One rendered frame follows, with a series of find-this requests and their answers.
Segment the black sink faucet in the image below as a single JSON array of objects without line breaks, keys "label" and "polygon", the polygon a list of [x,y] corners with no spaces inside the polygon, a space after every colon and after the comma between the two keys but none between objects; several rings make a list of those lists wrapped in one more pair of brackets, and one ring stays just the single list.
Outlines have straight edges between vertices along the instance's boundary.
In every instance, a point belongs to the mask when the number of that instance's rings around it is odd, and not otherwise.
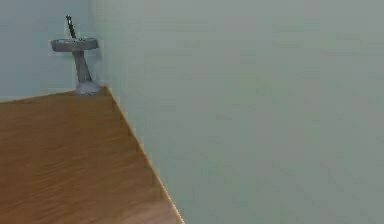
[{"label": "black sink faucet", "polygon": [[72,17],[70,15],[66,15],[66,20],[67,20],[67,25],[68,25],[68,29],[69,29],[71,38],[76,39],[77,37],[76,37],[76,32],[74,29]]}]

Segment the grey pedestal sink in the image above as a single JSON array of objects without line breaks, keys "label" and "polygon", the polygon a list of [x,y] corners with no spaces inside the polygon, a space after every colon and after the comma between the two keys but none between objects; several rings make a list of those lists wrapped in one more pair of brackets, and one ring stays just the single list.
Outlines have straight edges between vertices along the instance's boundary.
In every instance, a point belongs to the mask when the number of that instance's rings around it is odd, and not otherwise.
[{"label": "grey pedestal sink", "polygon": [[99,48],[95,38],[56,39],[51,41],[51,47],[54,52],[72,54],[78,79],[75,91],[78,95],[95,95],[100,91],[100,87],[92,80],[85,59],[86,51]]}]

